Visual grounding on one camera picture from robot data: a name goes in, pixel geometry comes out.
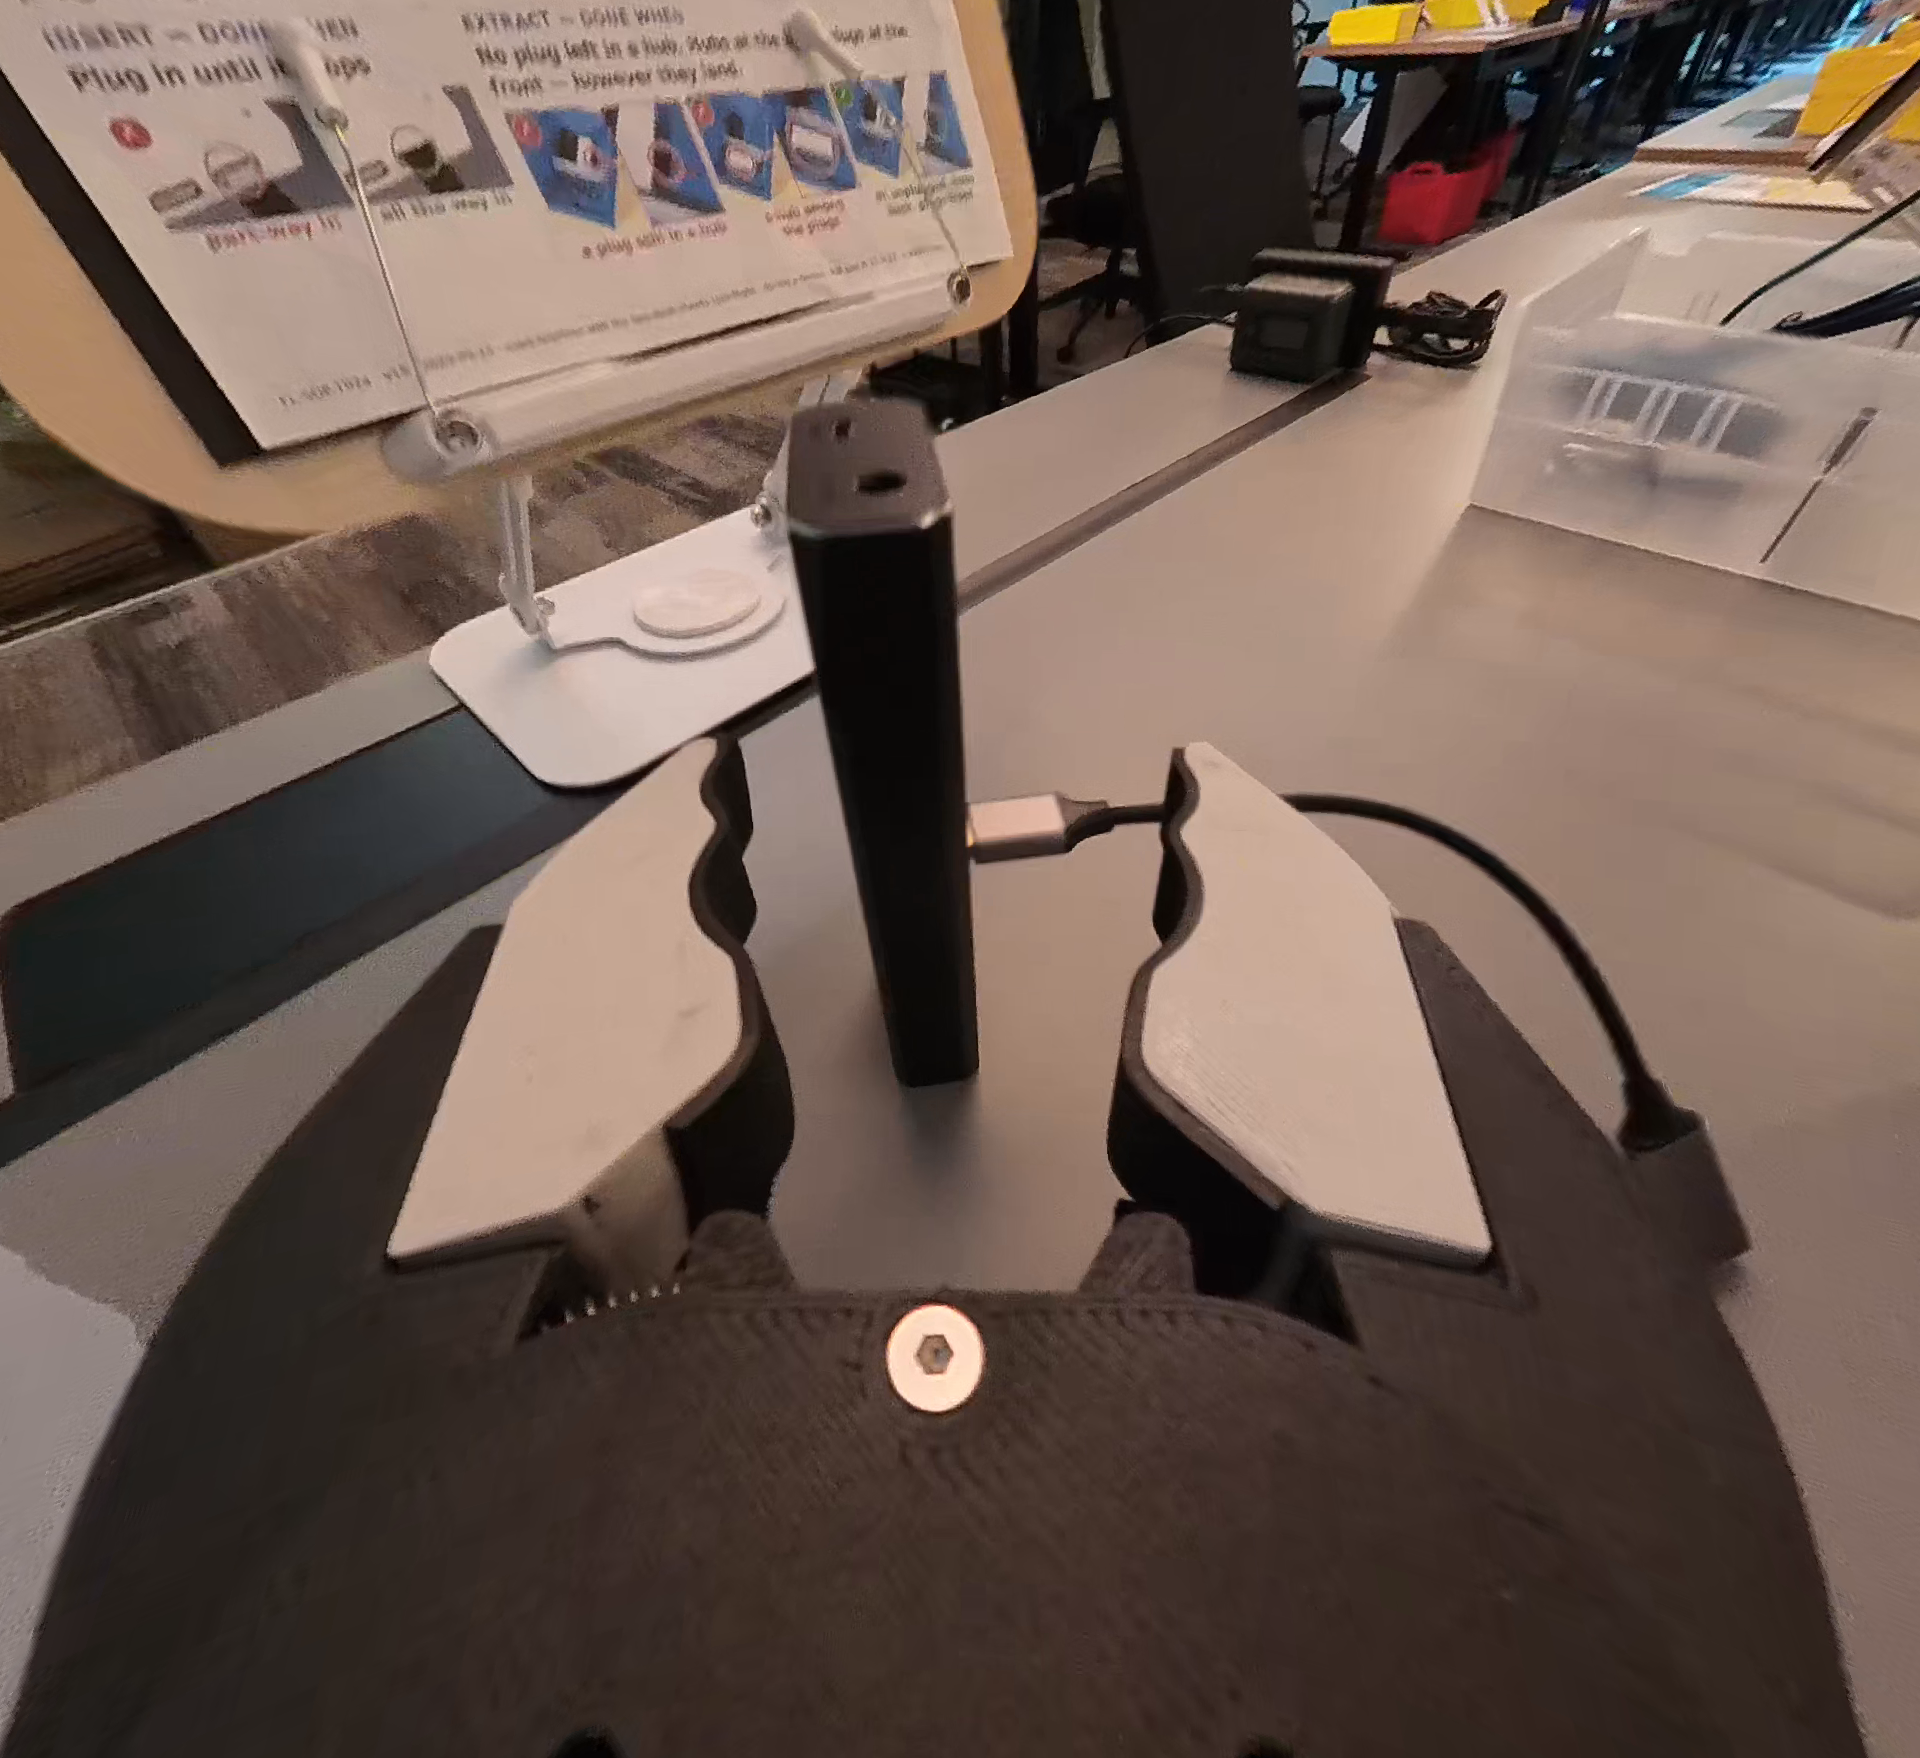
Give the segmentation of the black charger block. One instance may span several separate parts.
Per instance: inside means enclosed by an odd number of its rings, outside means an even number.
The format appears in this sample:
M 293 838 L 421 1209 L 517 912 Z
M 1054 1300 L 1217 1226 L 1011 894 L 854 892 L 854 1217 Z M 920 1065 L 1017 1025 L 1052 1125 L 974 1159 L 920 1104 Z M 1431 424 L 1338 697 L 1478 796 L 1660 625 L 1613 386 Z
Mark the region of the black charger block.
M 1231 371 L 1288 384 L 1362 371 L 1398 267 L 1372 251 L 1257 251 L 1233 295 Z

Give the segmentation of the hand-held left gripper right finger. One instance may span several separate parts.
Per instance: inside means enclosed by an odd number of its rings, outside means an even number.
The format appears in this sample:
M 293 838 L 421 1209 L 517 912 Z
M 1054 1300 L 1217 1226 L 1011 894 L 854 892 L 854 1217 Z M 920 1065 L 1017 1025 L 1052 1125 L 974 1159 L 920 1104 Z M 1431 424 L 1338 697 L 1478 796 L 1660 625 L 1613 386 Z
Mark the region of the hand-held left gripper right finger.
M 1197 1291 L 1343 1316 L 1333 1262 L 1496 1273 L 1496 1235 L 1400 921 L 1292 802 L 1173 750 L 1156 943 L 1121 1015 L 1107 1163 Z

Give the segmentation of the clear plastic bin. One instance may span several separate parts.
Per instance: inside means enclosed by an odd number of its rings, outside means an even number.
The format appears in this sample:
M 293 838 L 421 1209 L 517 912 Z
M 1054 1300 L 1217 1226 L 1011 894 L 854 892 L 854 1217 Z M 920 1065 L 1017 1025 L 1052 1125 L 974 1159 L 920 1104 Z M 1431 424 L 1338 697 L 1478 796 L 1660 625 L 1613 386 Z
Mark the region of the clear plastic bin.
M 1740 292 L 1820 241 L 1642 226 L 1502 325 L 1511 357 L 1472 487 L 1478 508 L 1897 619 L 1918 616 L 1916 320 L 1834 338 L 1722 331 Z M 1789 419 L 1757 466 L 1633 469 L 1568 448 L 1553 364 L 1737 386 Z

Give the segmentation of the yellow bin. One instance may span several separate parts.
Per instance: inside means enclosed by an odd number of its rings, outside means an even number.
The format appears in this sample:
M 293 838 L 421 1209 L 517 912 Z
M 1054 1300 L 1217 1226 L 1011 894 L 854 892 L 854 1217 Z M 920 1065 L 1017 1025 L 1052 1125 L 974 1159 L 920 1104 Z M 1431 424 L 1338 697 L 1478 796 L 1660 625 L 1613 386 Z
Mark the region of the yellow bin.
M 1827 139 L 1854 125 L 1916 66 L 1918 38 L 1893 38 L 1834 51 L 1814 73 L 1794 135 Z

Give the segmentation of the red bin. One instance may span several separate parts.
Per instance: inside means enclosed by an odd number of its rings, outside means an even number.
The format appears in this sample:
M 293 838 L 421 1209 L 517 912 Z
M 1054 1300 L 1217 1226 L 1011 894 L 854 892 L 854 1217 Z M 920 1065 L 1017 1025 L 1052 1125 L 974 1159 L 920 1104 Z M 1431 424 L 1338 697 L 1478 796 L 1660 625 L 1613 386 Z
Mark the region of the red bin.
M 1376 238 L 1387 249 L 1419 251 L 1463 235 L 1501 196 L 1523 139 L 1511 125 L 1458 164 L 1411 161 L 1385 184 Z

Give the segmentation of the black hub silver rim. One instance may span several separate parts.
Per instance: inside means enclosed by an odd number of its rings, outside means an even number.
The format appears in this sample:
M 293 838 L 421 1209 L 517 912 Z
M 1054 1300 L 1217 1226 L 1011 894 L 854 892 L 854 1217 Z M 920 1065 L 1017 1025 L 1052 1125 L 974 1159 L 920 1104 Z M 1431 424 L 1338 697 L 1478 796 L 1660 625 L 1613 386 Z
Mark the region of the black hub silver rim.
M 800 412 L 785 510 L 893 1071 L 962 1082 L 979 1036 L 959 584 L 921 408 Z

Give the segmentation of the black office chair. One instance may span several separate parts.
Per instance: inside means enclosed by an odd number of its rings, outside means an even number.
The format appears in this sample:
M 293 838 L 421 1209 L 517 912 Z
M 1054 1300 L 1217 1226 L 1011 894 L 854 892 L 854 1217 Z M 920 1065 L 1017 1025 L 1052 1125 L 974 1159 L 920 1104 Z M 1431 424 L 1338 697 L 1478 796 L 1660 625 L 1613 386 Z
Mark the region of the black office chair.
M 1313 251 L 1295 0 L 1099 0 L 1147 327 Z

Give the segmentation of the white stand base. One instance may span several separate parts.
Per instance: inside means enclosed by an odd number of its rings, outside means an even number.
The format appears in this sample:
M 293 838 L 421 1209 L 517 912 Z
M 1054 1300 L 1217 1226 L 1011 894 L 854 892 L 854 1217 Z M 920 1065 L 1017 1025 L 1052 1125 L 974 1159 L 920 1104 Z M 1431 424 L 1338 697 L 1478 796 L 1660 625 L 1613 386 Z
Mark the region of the white stand base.
M 800 686 L 812 654 L 786 534 L 790 435 L 748 505 L 540 587 L 533 483 L 492 487 L 501 606 L 427 650 L 536 783 L 601 788 Z

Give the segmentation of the row of yellow trays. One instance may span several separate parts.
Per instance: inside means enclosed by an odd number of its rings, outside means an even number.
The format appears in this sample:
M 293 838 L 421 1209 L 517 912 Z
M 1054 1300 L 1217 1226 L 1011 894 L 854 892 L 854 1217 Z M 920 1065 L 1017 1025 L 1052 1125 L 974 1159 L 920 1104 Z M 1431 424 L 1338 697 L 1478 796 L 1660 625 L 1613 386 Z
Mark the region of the row of yellow trays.
M 1380 49 L 1433 38 L 1484 38 L 1558 21 L 1570 0 L 1387 0 L 1331 15 L 1326 47 Z

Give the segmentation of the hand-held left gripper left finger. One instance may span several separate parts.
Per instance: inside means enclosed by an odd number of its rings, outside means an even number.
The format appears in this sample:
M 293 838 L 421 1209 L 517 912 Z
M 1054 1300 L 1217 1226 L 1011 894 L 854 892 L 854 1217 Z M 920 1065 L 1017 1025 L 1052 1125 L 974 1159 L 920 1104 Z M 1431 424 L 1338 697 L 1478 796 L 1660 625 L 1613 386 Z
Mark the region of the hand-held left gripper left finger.
M 678 1291 L 715 1217 L 767 1220 L 795 1144 L 747 952 L 753 802 L 697 738 L 508 909 L 387 1238 L 402 1270 L 559 1255 L 592 1300 Z

